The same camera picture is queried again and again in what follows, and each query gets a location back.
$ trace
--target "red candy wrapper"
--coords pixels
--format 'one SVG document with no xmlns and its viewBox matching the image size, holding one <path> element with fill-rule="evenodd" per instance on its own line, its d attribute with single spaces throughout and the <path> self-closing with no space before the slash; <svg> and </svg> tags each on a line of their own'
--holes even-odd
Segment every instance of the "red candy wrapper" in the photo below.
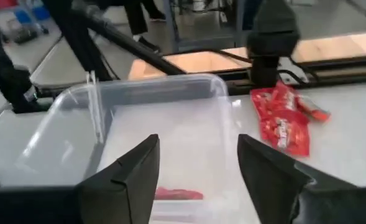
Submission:
<svg viewBox="0 0 366 224">
<path fill-rule="evenodd" d="M 278 82 L 275 88 L 252 90 L 262 139 L 294 156 L 309 156 L 308 118 L 298 111 L 298 95 Z"/>
<path fill-rule="evenodd" d="M 156 200 L 202 200 L 203 194 L 194 190 L 173 189 L 159 187 L 155 191 Z"/>
</svg>

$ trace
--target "floor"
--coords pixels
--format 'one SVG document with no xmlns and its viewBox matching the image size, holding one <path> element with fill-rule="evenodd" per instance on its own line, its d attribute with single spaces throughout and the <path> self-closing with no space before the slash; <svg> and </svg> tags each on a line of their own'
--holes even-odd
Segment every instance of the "floor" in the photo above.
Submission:
<svg viewBox="0 0 366 224">
<path fill-rule="evenodd" d="M 156 0 L 156 3 L 159 6 L 162 5 L 161 0 Z M 311 7 L 294 6 L 293 8 L 297 14 L 298 24 L 304 39 L 366 31 L 366 17 L 344 0 L 318 0 L 318 3 Z M 122 23 L 118 28 L 129 35 L 126 15 L 122 8 L 111 9 L 106 16 L 115 22 Z M 217 22 L 214 21 L 214 14 L 199 14 L 189 19 L 181 17 L 177 20 L 181 35 L 187 38 L 198 38 L 208 35 L 210 32 L 217 32 Z M 41 59 L 50 51 L 45 61 L 32 74 L 32 81 L 39 85 L 83 82 L 85 73 L 68 44 L 61 40 L 54 46 L 60 33 L 51 21 L 47 22 L 47 25 L 51 29 L 50 35 L 41 36 L 37 40 L 21 46 L 7 45 L 5 46 L 6 51 L 16 64 L 25 65 L 31 71 L 38 66 Z M 167 36 L 165 24 L 149 23 L 149 30 L 147 38 L 161 46 L 164 53 L 170 52 L 170 40 Z M 101 38 L 97 39 L 96 43 L 117 74 L 122 79 L 126 79 L 135 57 L 126 54 Z M 0 110 L 4 103 L 0 95 Z M 29 136 L 35 133 L 44 116 L 43 113 L 22 115 L 16 115 L 10 111 L 1 113 L 0 148 L 25 147 Z"/>
</svg>

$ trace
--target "transparent plastic bin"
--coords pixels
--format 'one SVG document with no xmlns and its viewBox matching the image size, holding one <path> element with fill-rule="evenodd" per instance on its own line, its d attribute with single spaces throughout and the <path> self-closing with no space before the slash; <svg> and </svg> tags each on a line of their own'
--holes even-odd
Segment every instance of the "transparent plastic bin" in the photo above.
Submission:
<svg viewBox="0 0 366 224">
<path fill-rule="evenodd" d="M 83 85 L 62 93 L 3 185 L 73 185 L 107 167 L 150 134 L 160 138 L 158 186 L 195 190 L 203 200 L 156 200 L 152 221 L 227 223 L 226 153 L 231 104 L 214 75 L 96 85 L 99 116 Z M 95 128 L 103 133 L 96 133 Z"/>
</svg>

